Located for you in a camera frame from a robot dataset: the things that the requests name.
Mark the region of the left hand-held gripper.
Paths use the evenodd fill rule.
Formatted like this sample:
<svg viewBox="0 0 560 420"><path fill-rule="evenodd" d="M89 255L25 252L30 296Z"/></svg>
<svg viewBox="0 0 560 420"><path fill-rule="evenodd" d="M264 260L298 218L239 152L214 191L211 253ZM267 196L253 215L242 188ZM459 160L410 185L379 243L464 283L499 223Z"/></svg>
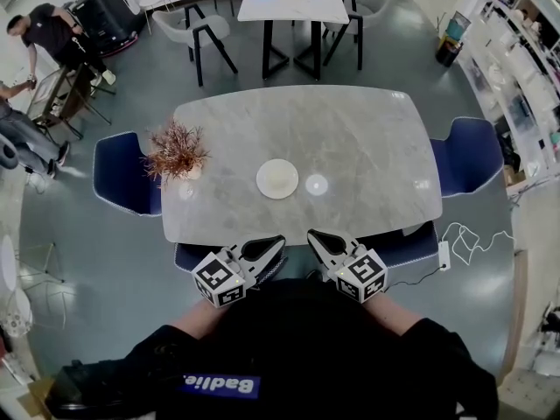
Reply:
<svg viewBox="0 0 560 420"><path fill-rule="evenodd" d="M191 271L199 293L215 308L246 297L248 289L271 279L284 265L281 234L242 236L235 244L210 252Z"/></svg>

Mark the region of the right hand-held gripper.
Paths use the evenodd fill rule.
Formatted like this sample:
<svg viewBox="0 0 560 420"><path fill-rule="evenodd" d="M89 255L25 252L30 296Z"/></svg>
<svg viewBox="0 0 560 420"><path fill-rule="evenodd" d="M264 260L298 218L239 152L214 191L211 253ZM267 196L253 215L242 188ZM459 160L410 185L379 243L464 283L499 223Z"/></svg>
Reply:
<svg viewBox="0 0 560 420"><path fill-rule="evenodd" d="M340 265L340 257L346 257L332 273L336 289L342 294L364 304L385 289L388 274L386 264L372 248L367 249L349 233L312 228L307 232L307 241L321 265L322 279L328 279L328 271Z"/></svg>

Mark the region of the white round plate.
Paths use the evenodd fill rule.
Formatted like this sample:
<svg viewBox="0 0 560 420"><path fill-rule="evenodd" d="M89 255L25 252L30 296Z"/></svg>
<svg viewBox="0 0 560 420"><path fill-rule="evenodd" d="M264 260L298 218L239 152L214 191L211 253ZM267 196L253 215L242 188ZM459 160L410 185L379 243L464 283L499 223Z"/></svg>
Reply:
<svg viewBox="0 0 560 420"><path fill-rule="evenodd" d="M291 176L290 185L287 188L280 191L271 191L265 183L265 172L266 172L267 164L274 163L274 162L284 162L285 164L290 165L291 167L292 176ZM271 159L265 162L264 164L262 164L255 177L257 188L259 189L261 194L272 200L282 200L291 196L298 187L298 181L299 178L298 178L298 171L296 167L291 162L280 158Z"/></svg>

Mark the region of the person's right forearm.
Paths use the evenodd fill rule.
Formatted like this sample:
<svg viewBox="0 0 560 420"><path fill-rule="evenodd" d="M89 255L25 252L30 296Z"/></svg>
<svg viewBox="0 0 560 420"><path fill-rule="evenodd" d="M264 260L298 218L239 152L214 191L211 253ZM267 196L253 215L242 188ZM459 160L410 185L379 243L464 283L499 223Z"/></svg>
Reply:
<svg viewBox="0 0 560 420"><path fill-rule="evenodd" d="M380 325L399 336L403 336L423 319L421 315L400 306L381 291L362 306Z"/></svg>

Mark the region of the grey chair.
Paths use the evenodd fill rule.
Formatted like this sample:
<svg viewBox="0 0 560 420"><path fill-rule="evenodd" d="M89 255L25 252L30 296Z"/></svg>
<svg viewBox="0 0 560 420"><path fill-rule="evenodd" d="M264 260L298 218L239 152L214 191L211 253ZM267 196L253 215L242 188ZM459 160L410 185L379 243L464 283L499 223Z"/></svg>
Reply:
<svg viewBox="0 0 560 420"><path fill-rule="evenodd" d="M391 231L361 237L358 242L373 249L388 268L395 268L438 254L438 235L433 221L417 227L413 232Z"/></svg>
<svg viewBox="0 0 560 420"><path fill-rule="evenodd" d="M174 249L174 264L181 270L190 272L199 262L210 252L215 254L221 251L221 246L190 245L176 243ZM267 281L271 281L283 268L288 261L288 257L283 251L279 252L272 262L265 266L264 270L258 275L254 274L255 287L259 287Z"/></svg>

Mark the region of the grey marble dining table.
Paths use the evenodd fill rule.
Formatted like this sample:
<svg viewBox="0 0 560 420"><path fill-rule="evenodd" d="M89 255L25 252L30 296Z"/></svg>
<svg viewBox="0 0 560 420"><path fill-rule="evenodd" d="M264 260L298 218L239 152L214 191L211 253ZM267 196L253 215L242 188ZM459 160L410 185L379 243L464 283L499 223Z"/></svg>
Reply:
<svg viewBox="0 0 560 420"><path fill-rule="evenodd" d="M443 212L430 140L407 94L373 87L286 86L221 94L179 106L203 128L200 176L162 187L165 238L227 246L256 233L305 243L311 228L355 237L434 221ZM265 162L298 172L295 192L269 199L256 185Z"/></svg>

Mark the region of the person's black clothing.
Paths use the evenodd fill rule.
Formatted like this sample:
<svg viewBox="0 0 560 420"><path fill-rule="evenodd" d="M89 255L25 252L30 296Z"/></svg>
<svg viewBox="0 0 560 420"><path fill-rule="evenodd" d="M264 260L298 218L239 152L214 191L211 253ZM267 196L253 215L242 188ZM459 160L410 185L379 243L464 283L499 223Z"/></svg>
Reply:
<svg viewBox="0 0 560 420"><path fill-rule="evenodd" d="M75 361L58 420L497 420L494 376L424 316L399 336L330 283L284 279L195 339L159 327L123 358Z"/></svg>

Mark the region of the dried brown plant in vase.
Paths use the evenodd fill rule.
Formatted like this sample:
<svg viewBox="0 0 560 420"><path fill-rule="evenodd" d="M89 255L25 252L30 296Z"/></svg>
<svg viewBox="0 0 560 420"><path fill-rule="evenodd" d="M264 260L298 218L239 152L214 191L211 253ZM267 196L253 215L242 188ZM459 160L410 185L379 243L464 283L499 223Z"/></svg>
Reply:
<svg viewBox="0 0 560 420"><path fill-rule="evenodd" d="M175 118L160 131L150 134L150 153L144 161L147 176L160 178L160 185L171 180L197 179L211 157L203 144L203 128L188 128Z"/></svg>

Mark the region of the blue shell chair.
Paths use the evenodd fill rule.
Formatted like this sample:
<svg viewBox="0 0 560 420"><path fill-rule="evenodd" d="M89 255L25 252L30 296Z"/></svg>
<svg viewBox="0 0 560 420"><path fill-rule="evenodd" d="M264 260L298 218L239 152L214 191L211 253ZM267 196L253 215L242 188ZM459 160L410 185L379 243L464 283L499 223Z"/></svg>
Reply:
<svg viewBox="0 0 560 420"><path fill-rule="evenodd" d="M504 159L494 126L456 117L445 139L430 139L443 198L476 193L502 173Z"/></svg>
<svg viewBox="0 0 560 420"><path fill-rule="evenodd" d="M94 147L95 196L126 213L158 217L162 214L161 178L149 177L147 165L135 132L99 140Z"/></svg>

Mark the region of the black bin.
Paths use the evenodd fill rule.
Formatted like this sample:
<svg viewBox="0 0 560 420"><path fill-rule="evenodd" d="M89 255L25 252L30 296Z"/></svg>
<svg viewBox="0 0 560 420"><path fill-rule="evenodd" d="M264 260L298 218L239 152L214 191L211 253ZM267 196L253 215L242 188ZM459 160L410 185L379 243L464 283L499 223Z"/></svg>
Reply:
<svg viewBox="0 0 560 420"><path fill-rule="evenodd" d="M462 42L447 36L443 37L435 55L436 61L444 67L450 67L459 56L462 47Z"/></svg>

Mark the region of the white table with black legs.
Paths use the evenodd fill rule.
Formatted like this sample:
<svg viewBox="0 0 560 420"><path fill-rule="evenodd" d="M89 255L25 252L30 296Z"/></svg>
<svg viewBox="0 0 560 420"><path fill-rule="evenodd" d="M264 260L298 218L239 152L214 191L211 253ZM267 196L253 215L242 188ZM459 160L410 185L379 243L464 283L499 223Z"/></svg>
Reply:
<svg viewBox="0 0 560 420"><path fill-rule="evenodd" d="M314 80L321 76L322 24L349 22L342 0L242 0L237 20L262 22L262 77L267 80L289 63L294 63ZM274 23L303 21L311 24L311 44L290 58L272 45Z"/></svg>

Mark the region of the wooden folding stand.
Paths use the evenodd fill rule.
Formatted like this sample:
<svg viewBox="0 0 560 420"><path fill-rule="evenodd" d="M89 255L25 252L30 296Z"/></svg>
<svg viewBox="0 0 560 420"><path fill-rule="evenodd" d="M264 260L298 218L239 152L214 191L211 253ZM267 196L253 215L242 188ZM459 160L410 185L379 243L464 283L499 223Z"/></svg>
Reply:
<svg viewBox="0 0 560 420"><path fill-rule="evenodd" d="M91 102L92 91L100 91L108 95L116 95L115 91L104 87L93 86L88 79L87 66L80 65L71 72L66 66L47 75L36 87L31 98L27 116L38 129L56 144L50 129L62 125L79 140L82 133L71 121L82 111L99 117L107 125L112 122L103 115Z"/></svg>

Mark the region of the white floral stool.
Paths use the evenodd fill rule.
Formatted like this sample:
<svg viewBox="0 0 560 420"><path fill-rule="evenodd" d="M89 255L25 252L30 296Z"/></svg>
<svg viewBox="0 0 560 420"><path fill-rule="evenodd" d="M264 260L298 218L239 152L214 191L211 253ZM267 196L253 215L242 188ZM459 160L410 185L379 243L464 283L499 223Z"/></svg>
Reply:
<svg viewBox="0 0 560 420"><path fill-rule="evenodd" d="M0 326L12 338L21 338L31 329L32 307L26 293L17 287L0 308Z"/></svg>

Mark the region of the white shelf unit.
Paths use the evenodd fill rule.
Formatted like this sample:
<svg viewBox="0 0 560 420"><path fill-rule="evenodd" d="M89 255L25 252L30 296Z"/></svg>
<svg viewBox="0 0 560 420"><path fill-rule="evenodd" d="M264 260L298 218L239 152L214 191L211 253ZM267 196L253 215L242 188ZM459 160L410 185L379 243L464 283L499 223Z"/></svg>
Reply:
<svg viewBox="0 0 560 420"><path fill-rule="evenodd" d="M506 138L507 192L560 178L560 0L458 0L463 67Z"/></svg>

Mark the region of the black wheeled cart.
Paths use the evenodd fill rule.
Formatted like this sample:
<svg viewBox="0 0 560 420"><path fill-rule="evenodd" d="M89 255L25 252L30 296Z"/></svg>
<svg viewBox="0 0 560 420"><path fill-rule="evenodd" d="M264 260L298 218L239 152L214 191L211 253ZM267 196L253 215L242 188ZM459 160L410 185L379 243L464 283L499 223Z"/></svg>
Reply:
<svg viewBox="0 0 560 420"><path fill-rule="evenodd" d="M71 12L101 57L135 43L146 24L137 0L77 0Z"/></svg>

